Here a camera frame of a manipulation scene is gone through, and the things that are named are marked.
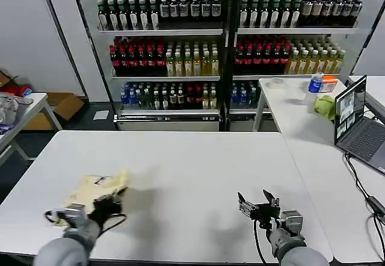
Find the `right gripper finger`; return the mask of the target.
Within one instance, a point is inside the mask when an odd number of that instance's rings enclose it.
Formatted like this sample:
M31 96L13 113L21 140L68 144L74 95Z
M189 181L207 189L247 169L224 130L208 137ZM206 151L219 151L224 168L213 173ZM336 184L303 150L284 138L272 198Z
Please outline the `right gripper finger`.
M267 203L263 204L264 209L279 209L280 208L280 199L279 198L275 198L272 193L268 192L265 189L263 189L263 194L268 201Z
M238 203L239 203L239 210L246 215L247 217L252 217L253 213L256 210L256 205L246 201L244 196L238 192Z

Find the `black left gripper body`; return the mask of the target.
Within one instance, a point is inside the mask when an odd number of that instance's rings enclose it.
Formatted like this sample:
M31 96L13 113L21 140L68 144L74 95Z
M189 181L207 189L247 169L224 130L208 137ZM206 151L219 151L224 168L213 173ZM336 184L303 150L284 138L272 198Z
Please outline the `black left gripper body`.
M120 214L122 211L122 204L119 199L114 196L104 196L96 199L93 202L94 210L88 215L90 220L93 220L99 227L104 224L114 214Z

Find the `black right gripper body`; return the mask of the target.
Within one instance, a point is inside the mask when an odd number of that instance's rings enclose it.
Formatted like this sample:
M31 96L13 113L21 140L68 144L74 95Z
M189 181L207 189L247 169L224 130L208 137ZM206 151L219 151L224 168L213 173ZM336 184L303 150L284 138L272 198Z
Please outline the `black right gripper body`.
M279 219L280 210L279 206L270 203L256 204L251 210L251 219L258 221L261 229L271 229L271 221Z

